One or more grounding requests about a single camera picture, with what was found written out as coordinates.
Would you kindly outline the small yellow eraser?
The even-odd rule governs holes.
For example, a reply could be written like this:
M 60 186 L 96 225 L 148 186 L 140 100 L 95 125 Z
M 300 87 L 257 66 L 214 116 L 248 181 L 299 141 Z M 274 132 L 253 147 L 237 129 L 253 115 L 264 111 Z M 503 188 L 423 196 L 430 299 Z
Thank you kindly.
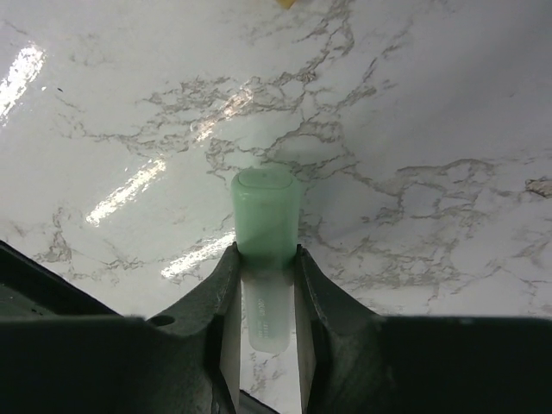
M 277 3 L 284 9 L 290 9 L 296 0 L 277 0 Z

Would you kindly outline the green highlighter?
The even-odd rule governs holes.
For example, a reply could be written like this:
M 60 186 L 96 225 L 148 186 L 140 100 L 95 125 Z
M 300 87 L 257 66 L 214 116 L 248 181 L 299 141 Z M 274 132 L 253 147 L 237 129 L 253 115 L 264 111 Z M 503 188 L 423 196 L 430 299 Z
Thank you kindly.
M 290 342 L 300 185 L 285 170 L 249 168 L 233 178 L 231 196 L 248 340 L 257 351 L 279 354 Z

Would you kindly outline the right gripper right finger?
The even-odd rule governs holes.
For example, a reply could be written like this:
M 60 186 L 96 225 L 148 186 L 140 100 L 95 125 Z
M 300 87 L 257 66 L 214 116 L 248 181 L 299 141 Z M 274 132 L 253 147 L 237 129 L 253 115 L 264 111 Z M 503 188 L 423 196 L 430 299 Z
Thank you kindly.
M 550 412 L 550 320 L 379 315 L 304 248 L 293 273 L 303 412 Z

